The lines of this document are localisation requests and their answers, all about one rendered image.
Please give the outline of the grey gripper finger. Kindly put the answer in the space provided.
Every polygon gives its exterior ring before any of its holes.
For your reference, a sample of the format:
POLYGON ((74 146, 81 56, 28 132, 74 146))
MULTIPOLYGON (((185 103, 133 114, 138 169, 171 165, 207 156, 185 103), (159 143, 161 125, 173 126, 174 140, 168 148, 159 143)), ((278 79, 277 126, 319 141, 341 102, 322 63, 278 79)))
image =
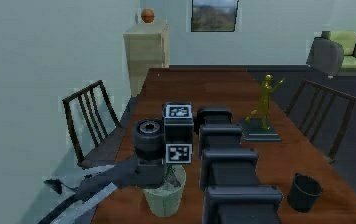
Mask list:
POLYGON ((61 204, 59 204, 54 210, 52 210, 48 215, 42 218, 38 224, 73 224, 76 219, 98 205, 116 189, 117 187, 113 183, 110 183, 102 190, 98 191, 96 194, 90 197, 86 202, 76 206, 73 211, 69 211, 64 214, 64 211, 70 205, 74 204, 73 196, 70 196, 61 204))
POLYGON ((58 194, 61 194, 62 188, 66 187, 74 193, 76 201, 85 201, 109 184, 119 186, 124 180, 136 173, 137 166, 138 159, 132 156, 115 165, 94 167, 93 173, 88 169, 86 173, 83 174, 83 179, 77 187, 68 186, 60 179, 48 179, 45 180, 44 183, 58 194))

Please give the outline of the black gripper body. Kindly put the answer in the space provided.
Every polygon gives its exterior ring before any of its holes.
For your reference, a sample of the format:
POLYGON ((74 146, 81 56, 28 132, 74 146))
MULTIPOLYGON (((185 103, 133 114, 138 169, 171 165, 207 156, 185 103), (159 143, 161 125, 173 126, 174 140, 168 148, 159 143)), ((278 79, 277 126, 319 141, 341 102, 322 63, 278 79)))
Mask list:
POLYGON ((132 129, 138 159, 136 183, 141 188, 158 188, 164 182, 166 166, 164 126, 161 119, 144 119, 132 129))

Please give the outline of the dark wooden slat chair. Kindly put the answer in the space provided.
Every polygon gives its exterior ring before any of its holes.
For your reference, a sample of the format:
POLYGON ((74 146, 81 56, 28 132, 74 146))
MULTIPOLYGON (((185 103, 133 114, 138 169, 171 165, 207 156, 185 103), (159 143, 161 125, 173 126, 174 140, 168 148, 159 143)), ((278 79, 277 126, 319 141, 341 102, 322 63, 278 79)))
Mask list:
POLYGON ((125 127, 121 124, 112 107, 103 81, 98 80, 73 93, 64 98, 62 103, 65 110, 68 133, 77 158, 77 165, 82 169, 87 169, 113 164, 125 134, 125 127), (107 131, 99 114, 98 103, 94 94, 96 88, 100 89, 111 120, 114 123, 115 128, 111 132, 107 131), (94 143, 94 147, 86 155, 83 154, 72 117, 70 103, 75 99, 78 100, 83 119, 94 143))
POLYGON ((347 107, 341 122, 340 128, 337 131, 337 135, 329 149, 329 152, 324 156, 325 160, 329 164, 336 162, 336 155, 338 153, 341 142, 346 134, 349 126, 351 115, 356 103, 356 97, 349 95, 347 93, 335 90, 333 88, 318 84, 311 80, 304 79, 299 85, 297 91, 293 95, 290 103, 288 104, 285 115, 289 116, 292 112, 294 106, 296 105, 301 93, 307 88, 311 87, 314 89, 314 93, 310 99, 308 108, 303 115, 301 122, 298 125, 299 131, 307 137, 312 127, 315 127, 309 142, 313 143, 317 137, 319 131, 324 124, 334 101, 338 98, 345 99, 347 101, 347 107))

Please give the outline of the brown wooden table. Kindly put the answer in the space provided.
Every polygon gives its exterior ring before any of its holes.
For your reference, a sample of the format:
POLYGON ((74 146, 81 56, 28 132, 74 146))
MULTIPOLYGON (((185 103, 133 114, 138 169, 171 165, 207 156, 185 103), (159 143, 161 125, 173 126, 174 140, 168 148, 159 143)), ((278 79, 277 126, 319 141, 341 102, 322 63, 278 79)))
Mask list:
MULTIPOLYGON (((257 82, 241 69, 151 69, 131 121, 159 117, 166 102, 190 102, 194 109, 223 105, 239 120, 253 110, 258 97, 257 82)), ((356 224, 355 192, 275 103, 270 104, 269 121, 282 140, 248 144, 259 153, 257 174, 260 181, 276 185, 287 193, 293 176, 302 173, 316 179, 323 187, 321 197, 308 213, 298 213, 283 202, 279 209, 282 224, 356 224)), ((99 204, 91 224, 201 224, 200 167, 198 151, 194 150, 193 162, 185 167, 187 180, 181 205, 173 216, 156 217, 143 192, 127 187, 115 191, 99 204)))

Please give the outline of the beige cupboard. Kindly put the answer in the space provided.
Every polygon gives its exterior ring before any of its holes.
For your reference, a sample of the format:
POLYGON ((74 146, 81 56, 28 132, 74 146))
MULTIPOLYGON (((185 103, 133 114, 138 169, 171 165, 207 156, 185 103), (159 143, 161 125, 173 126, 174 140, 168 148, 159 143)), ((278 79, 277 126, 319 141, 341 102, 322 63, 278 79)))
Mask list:
POLYGON ((169 67, 169 28, 166 21, 140 23, 123 34, 131 96, 137 96, 150 68, 169 67))

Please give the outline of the golden figure statue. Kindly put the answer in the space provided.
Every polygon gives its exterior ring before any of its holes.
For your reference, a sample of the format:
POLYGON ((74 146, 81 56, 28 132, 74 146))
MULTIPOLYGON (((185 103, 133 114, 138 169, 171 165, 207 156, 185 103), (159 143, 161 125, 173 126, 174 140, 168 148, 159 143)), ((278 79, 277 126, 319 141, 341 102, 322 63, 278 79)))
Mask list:
POLYGON ((237 122, 242 128, 242 136, 246 142, 281 142, 282 139, 270 124, 268 115, 271 95, 285 81, 281 79, 275 85, 273 75, 266 74, 260 84, 260 97, 257 107, 248 116, 237 122))

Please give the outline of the orange basketball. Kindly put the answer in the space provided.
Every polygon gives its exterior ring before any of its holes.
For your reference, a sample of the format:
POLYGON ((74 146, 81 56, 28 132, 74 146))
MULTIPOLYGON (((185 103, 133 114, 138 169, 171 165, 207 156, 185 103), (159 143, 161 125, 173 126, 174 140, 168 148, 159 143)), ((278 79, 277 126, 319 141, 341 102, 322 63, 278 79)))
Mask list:
POLYGON ((141 12, 141 18, 144 23, 152 23, 155 19, 155 14, 152 9, 145 8, 141 12))

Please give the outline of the framed landscape picture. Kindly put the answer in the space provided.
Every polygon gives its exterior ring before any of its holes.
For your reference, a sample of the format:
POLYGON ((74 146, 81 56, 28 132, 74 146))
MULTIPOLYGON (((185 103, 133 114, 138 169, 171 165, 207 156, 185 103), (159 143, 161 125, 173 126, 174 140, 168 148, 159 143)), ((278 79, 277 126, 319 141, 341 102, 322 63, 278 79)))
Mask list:
POLYGON ((239 0, 192 0, 192 32, 234 32, 239 0))

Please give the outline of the black cup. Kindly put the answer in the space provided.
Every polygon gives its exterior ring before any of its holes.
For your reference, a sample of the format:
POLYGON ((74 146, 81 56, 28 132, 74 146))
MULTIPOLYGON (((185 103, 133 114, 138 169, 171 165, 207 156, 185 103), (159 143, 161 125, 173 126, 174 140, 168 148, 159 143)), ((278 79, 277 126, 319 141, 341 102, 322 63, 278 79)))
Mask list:
POLYGON ((295 173, 287 195, 287 203, 297 212, 308 213, 322 193, 322 185, 314 178, 295 173))

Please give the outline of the grey sofa with green cushions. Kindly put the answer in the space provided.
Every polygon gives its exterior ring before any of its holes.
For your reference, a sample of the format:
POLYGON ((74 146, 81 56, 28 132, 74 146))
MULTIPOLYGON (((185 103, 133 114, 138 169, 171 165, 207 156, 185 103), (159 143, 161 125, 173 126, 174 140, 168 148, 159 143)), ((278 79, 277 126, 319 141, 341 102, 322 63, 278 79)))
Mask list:
POLYGON ((315 37, 306 64, 328 76, 356 76, 356 32, 323 31, 315 37))

